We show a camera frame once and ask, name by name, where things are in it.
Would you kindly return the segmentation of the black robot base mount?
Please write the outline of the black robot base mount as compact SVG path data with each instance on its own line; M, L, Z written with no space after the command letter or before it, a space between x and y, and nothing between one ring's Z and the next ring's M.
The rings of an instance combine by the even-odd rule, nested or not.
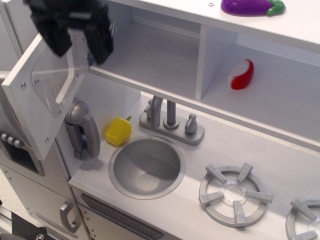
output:
M0 202L0 239L1 240L47 240L47 229L37 227L10 210Z

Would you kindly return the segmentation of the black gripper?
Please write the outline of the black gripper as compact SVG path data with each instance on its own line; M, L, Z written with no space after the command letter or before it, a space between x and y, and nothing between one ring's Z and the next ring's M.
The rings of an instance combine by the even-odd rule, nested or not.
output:
M67 28L84 29L87 45L98 65L114 51L115 24L101 0L25 0L34 24L50 49L62 57L72 46Z

